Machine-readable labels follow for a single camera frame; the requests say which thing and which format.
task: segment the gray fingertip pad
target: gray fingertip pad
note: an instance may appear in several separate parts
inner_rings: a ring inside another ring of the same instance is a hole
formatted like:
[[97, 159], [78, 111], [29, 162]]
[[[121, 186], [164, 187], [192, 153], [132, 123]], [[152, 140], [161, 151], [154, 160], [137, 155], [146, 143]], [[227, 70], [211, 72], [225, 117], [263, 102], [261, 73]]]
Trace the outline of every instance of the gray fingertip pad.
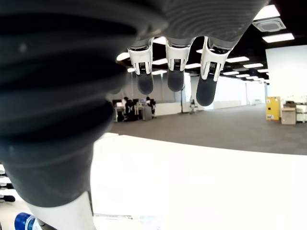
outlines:
[[180, 70], [168, 70], [167, 73], [167, 85], [173, 92], [182, 90], [184, 85], [184, 71]]
[[138, 83], [139, 91], [144, 95], [150, 94], [154, 90], [153, 80], [153, 75], [151, 73], [137, 75], [136, 81]]
[[121, 91], [121, 87], [112, 90], [112, 91], [110, 92], [110, 94], [115, 95], [115, 94], [118, 94], [120, 91]]
[[213, 79], [203, 80], [200, 76], [196, 92], [196, 100], [200, 105], [211, 105], [215, 96], [216, 83]]

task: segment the gray carpet floor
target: gray carpet floor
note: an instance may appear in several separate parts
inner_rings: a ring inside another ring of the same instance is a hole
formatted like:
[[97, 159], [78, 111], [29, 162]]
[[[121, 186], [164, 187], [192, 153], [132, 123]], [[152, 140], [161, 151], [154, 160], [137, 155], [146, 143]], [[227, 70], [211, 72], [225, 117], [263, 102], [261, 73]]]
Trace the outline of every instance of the gray carpet floor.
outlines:
[[262, 104], [114, 123], [111, 132], [215, 148], [307, 155], [307, 123], [266, 121]]

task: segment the person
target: person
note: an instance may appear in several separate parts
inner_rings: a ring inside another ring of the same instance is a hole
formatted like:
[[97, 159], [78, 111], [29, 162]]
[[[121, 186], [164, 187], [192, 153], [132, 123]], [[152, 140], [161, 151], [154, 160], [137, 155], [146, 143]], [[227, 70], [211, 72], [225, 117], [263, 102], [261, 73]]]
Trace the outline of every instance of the person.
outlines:
[[124, 97], [125, 100], [125, 119], [124, 121], [135, 121], [135, 111], [134, 111], [134, 103], [128, 97]]
[[190, 98], [190, 108], [191, 108], [190, 114], [195, 113], [195, 100], [192, 98], [192, 96]]
[[153, 118], [157, 118], [155, 116], [155, 101], [154, 99], [150, 99], [150, 97], [146, 97], [146, 104], [152, 108], [152, 115], [153, 115]]

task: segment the blue bottle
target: blue bottle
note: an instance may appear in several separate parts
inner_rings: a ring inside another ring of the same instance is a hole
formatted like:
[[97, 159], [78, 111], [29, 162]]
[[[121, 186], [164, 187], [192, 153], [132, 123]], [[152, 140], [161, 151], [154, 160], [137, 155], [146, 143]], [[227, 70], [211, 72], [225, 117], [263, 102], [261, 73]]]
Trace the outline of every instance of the blue bottle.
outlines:
[[22, 212], [15, 218], [15, 230], [41, 230], [41, 228], [35, 216]]

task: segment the ceiling vent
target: ceiling vent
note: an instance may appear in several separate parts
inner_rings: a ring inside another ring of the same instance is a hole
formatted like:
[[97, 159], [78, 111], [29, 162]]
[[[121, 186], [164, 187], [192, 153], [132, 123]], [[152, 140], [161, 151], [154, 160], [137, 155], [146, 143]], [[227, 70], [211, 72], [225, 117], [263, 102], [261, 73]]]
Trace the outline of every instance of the ceiling vent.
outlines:
[[253, 25], [261, 32], [276, 32], [285, 29], [285, 25], [280, 18], [271, 18], [253, 22]]

